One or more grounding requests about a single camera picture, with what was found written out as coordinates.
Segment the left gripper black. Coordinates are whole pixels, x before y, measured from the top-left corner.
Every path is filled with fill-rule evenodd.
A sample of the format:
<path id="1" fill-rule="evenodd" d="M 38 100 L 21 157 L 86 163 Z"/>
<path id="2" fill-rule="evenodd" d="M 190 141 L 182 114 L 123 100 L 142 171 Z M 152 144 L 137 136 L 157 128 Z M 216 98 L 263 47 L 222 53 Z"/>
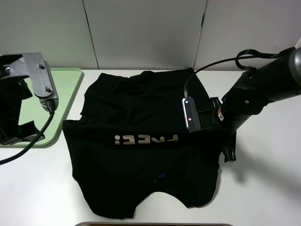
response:
<path id="1" fill-rule="evenodd" d="M 0 56 L 0 144 L 31 142 L 40 132 L 33 121 L 19 125 L 22 101 L 32 97 L 20 75 L 13 76 L 12 63 L 22 65 L 21 54 Z"/>

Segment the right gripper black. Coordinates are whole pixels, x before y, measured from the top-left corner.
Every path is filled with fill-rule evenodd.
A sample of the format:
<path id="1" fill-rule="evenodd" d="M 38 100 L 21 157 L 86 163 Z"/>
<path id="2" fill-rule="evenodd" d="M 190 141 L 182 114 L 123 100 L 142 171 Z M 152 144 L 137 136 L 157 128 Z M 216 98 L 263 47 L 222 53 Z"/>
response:
<path id="1" fill-rule="evenodd" d="M 210 98 L 210 108 L 197 112 L 200 130 L 203 131 L 227 131 L 226 127 L 219 119 L 220 102 L 218 97 Z M 236 132 L 226 134 L 221 141 L 224 162 L 236 161 Z"/>

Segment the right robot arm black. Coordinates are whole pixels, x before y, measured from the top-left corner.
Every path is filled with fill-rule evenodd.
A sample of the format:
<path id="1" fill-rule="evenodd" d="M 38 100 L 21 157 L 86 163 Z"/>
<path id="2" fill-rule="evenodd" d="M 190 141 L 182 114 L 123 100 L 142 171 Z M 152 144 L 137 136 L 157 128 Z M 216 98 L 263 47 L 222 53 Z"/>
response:
<path id="1" fill-rule="evenodd" d="M 236 160 L 236 131 L 243 123 L 268 104 L 301 94 L 300 48 L 278 54 L 246 49 L 233 60 L 244 72 L 222 99 L 210 99 L 211 124 L 219 131 L 225 162 Z"/>

